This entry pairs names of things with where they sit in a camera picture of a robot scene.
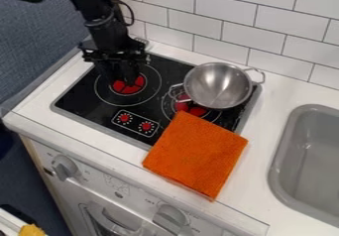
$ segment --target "red burner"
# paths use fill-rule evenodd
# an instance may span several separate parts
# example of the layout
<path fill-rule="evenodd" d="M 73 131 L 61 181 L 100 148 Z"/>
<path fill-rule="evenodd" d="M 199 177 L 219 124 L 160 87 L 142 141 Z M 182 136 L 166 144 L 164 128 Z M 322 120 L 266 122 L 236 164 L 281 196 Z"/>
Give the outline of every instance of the red burner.
<path fill-rule="evenodd" d="M 142 123 L 142 128 L 144 131 L 149 131 L 152 129 L 152 124 L 149 122 L 143 122 Z"/>
<path fill-rule="evenodd" d="M 187 95 L 181 95 L 178 99 L 186 99 Z M 207 113 L 207 109 L 198 105 L 189 106 L 188 102 L 177 102 L 174 105 L 175 111 L 185 111 L 197 117 L 202 117 Z"/>
<path fill-rule="evenodd" d="M 130 121 L 130 115 L 128 115 L 128 114 L 122 114 L 122 115 L 120 115 L 119 116 L 119 120 L 121 121 L 121 122 L 129 122 Z"/>
<path fill-rule="evenodd" d="M 145 87 L 146 80 L 143 75 L 139 75 L 136 79 L 134 85 L 126 85 L 124 81 L 116 80 L 111 85 L 112 89 L 123 95 L 132 95 L 137 93 L 138 91 L 142 90 Z"/>

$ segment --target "gray wall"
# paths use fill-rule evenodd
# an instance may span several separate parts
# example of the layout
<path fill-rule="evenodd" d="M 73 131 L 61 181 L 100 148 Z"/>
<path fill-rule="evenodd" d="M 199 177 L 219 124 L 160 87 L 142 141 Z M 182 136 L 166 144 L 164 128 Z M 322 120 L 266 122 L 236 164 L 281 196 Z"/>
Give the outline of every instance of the gray wall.
<path fill-rule="evenodd" d="M 0 0 L 0 103 L 87 36 L 68 0 Z"/>

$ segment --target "yellow object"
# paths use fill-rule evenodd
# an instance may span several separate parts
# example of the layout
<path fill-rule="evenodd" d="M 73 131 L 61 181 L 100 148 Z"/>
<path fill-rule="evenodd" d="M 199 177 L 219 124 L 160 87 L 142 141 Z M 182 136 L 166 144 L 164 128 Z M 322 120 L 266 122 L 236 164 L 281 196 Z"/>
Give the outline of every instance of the yellow object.
<path fill-rule="evenodd" d="M 45 232 L 38 228 L 35 224 L 24 225 L 20 232 L 19 236 L 46 236 Z"/>

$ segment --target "pot handle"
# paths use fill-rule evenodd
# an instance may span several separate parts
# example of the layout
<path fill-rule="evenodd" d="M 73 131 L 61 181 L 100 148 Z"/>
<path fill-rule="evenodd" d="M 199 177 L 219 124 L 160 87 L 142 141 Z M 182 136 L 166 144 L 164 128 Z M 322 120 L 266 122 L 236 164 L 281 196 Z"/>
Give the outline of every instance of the pot handle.
<path fill-rule="evenodd" d="M 255 68 L 255 67 L 246 68 L 246 69 L 243 69 L 243 70 L 244 70 L 244 71 L 250 71 L 250 70 L 253 70 L 253 71 L 256 71 L 256 72 L 260 73 L 260 74 L 262 75 L 263 80 L 257 82 L 257 83 L 259 83 L 259 84 L 263 84 L 263 83 L 266 81 L 266 75 L 265 75 L 265 73 L 264 73 L 263 71 L 261 71 L 261 70 L 258 70 L 258 69 Z"/>
<path fill-rule="evenodd" d="M 177 94 L 175 94 L 174 91 L 179 87 L 183 87 L 183 83 L 177 83 L 177 84 L 171 85 L 169 87 L 169 97 L 171 99 L 173 99 L 175 102 L 178 102 L 178 103 L 184 103 L 184 102 L 192 101 L 190 98 L 177 99 Z"/>

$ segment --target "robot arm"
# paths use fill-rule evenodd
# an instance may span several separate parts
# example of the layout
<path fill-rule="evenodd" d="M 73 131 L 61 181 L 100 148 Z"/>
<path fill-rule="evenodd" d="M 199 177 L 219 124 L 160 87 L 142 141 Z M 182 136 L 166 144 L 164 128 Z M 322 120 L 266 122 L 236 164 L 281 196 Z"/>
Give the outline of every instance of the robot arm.
<path fill-rule="evenodd" d="M 38 3 L 43 0 L 22 0 Z M 92 40 L 80 43 L 84 60 L 94 63 L 107 82 L 123 80 L 134 84 L 139 75 L 139 64 L 146 63 L 145 45 L 128 35 L 127 27 L 134 22 L 133 11 L 120 0 L 70 0 L 85 20 L 84 26 Z M 132 23 L 123 18 L 120 5 L 126 5 Z"/>

